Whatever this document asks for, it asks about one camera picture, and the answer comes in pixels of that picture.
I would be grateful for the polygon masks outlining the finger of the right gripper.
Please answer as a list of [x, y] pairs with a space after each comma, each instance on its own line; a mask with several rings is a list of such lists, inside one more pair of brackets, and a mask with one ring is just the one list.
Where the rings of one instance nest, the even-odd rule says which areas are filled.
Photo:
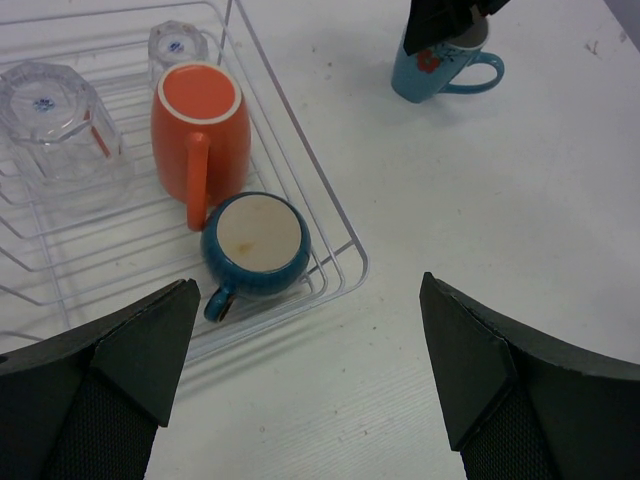
[[412, 0], [403, 48], [416, 54], [465, 33], [473, 25], [474, 1]]
[[477, 0], [475, 6], [482, 16], [494, 15], [510, 0]]

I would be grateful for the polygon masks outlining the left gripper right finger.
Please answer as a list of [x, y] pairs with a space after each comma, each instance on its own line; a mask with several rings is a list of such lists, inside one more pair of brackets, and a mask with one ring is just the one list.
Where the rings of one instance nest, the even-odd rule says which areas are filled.
[[470, 479], [635, 479], [639, 368], [498, 313], [431, 274], [424, 336]]

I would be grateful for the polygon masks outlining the orange mug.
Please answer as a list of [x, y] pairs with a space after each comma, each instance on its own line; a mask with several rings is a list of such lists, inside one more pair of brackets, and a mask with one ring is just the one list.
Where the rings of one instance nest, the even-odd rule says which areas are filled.
[[175, 65], [156, 86], [150, 128], [160, 183], [186, 206], [188, 228], [200, 231], [208, 210], [241, 192], [248, 177], [251, 126], [244, 93], [212, 63]]

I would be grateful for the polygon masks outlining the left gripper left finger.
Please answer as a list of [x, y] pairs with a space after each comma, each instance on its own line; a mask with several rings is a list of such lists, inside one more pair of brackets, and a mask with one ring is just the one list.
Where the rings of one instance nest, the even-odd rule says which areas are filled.
[[200, 291], [175, 281], [1, 356], [4, 479], [142, 479], [169, 423]]

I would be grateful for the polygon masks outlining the light blue floral mug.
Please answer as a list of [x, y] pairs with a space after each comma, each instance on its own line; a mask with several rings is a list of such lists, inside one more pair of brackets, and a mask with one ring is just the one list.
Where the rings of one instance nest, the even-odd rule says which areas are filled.
[[[488, 37], [488, 19], [481, 18], [465, 33], [418, 53], [408, 55], [400, 45], [393, 65], [392, 89], [405, 100], [420, 104], [437, 94], [472, 95], [495, 88], [504, 77], [505, 66], [499, 56], [482, 51]], [[453, 83], [458, 74], [473, 65], [492, 67], [495, 77], [481, 84]]]

